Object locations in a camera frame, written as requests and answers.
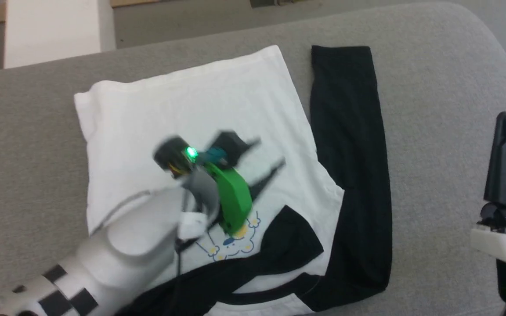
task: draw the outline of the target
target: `white pillar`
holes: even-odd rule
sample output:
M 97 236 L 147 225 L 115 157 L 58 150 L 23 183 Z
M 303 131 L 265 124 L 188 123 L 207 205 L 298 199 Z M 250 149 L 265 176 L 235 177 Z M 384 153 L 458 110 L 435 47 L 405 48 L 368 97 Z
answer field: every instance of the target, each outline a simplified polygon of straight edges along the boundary
M 7 0 L 5 68 L 114 49 L 110 0 Z

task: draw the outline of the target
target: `cable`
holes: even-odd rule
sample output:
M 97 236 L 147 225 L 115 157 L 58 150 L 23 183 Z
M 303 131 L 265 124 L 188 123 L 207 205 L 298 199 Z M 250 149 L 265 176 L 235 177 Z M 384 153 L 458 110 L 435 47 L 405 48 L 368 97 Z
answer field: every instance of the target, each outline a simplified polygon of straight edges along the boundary
M 182 170 L 180 170 L 180 169 L 176 168 L 174 165 L 172 165 L 172 164 L 170 164 L 170 163 L 169 163 L 169 168 L 171 169 L 171 171 L 175 171 L 175 172 L 177 172 L 178 174 L 183 174 L 183 175 L 184 175 L 184 174 L 186 174 L 185 172 L 183 172 Z
M 179 240 L 177 240 L 177 246 L 175 246 L 175 252 L 177 253 L 177 276 L 175 276 L 175 286 L 173 288 L 173 296 L 171 297 L 171 303 L 169 303 L 169 307 L 163 312 L 163 316 L 171 316 L 173 310 L 175 309 L 175 305 L 177 304 L 177 299 L 179 296 L 179 291 L 181 290 L 181 250 L 179 248 Z
M 110 210 L 107 213 L 105 218 L 103 218 L 103 220 L 101 220 L 99 222 L 99 224 L 94 228 L 94 230 L 89 234 L 89 236 L 93 236 L 95 233 L 97 233 L 99 230 L 101 230 L 104 226 L 106 226 L 106 223 L 114 216 L 114 214 L 116 214 L 116 212 L 118 212 L 122 208 L 124 208 L 124 206 L 126 206 L 126 204 L 128 204 L 132 201 L 135 201 L 135 200 L 141 198 L 142 196 L 148 196 L 148 195 L 154 194 L 156 192 L 157 191 L 155 191 L 155 190 L 143 190 L 143 191 L 140 191 L 136 194 L 133 194 L 133 195 L 125 198 L 124 200 L 122 200 L 120 203 L 118 203 L 112 210 Z

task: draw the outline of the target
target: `clothing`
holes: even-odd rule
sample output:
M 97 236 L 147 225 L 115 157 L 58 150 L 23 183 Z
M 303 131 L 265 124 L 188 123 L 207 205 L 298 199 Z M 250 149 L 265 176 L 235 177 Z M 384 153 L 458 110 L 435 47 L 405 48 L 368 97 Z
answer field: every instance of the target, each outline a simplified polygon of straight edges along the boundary
M 285 206 L 263 235 L 261 251 L 248 258 L 223 260 L 181 275 L 139 296 L 117 316 L 162 315 L 175 300 L 172 315 L 203 315 L 220 298 L 243 302 L 232 294 L 255 276 L 283 274 L 302 268 L 323 252 L 323 246 L 310 224 L 289 206 Z M 179 282 L 173 297 L 175 284 Z
M 345 190 L 325 276 L 302 300 L 314 311 L 382 292 L 392 210 L 386 139 L 369 47 L 313 46 L 311 130 L 318 160 Z
M 237 282 L 247 282 L 251 277 L 247 274 L 244 280 L 231 280 L 237 266 L 255 262 L 252 266 L 263 267 L 269 266 L 269 261 L 260 262 L 252 256 L 203 266 L 181 278 L 193 295 L 207 296 L 209 304 L 217 301 L 208 312 L 209 316 L 291 316 L 318 312 L 363 300 L 382 292 L 388 285 L 392 260 L 390 182 L 370 48 L 313 46 L 312 65 L 311 128 L 318 160 L 345 190 L 327 271 L 324 276 L 303 272 L 291 282 L 270 290 L 230 294 Z M 316 212 L 325 213 L 325 210 L 318 208 Z M 272 222 L 269 228 L 280 225 Z M 269 236 L 268 232 L 263 243 L 274 240 L 274 235 Z M 284 245 L 281 250 L 289 246 L 294 252 L 297 250 L 295 245 Z M 279 277 L 263 269 L 253 272 L 267 274 L 266 277 L 270 278 Z M 188 286 L 189 278 L 211 280 L 211 273 L 224 276 L 217 280 L 223 284 L 194 290 Z M 143 294 L 129 311 L 136 315 L 147 315 L 152 308 L 159 311 L 161 306 L 168 305 L 172 288 L 173 281 Z M 195 302 L 194 298 L 179 300 L 179 304 Z M 179 310 L 173 314 L 183 315 Z
M 237 292 L 269 290 L 302 272 L 325 274 L 343 190 L 317 161 L 309 123 L 277 46 L 137 82 L 98 82 L 76 94 L 75 102 L 87 140 L 90 231 L 118 204 L 122 206 L 112 220 L 148 195 L 123 203 L 127 197 L 178 185 L 152 159 L 168 137 L 179 134 L 204 151 L 220 130 L 234 130 L 245 141 L 261 141 L 237 166 L 249 184 L 283 158 L 286 165 L 255 200 L 241 230 L 227 236 L 215 226 L 185 251 L 182 270 L 258 253 L 269 223 L 289 205 L 310 224 L 325 251 L 299 270 L 279 278 L 253 278 Z M 172 264 L 149 288 L 176 272 Z

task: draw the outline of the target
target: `green led light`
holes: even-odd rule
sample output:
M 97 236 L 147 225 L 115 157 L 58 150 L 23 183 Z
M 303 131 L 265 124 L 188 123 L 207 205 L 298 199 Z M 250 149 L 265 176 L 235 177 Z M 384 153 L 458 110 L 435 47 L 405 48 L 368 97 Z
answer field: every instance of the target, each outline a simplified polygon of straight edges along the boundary
M 188 154 L 189 158 L 191 158 L 191 159 L 194 159 L 194 158 L 196 158 L 196 156 L 199 155 L 199 153 L 196 151 L 196 149 L 194 149 L 192 147 L 187 147 L 187 154 Z

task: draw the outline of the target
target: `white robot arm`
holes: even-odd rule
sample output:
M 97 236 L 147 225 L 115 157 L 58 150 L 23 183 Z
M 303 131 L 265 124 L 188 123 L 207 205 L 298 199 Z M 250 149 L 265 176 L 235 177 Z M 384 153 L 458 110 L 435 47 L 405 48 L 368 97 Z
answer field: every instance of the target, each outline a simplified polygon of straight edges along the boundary
M 218 214 L 216 182 L 196 168 L 180 187 L 153 194 L 46 273 L 2 293 L 0 316 L 114 315 L 174 261 L 177 242 L 204 234 Z

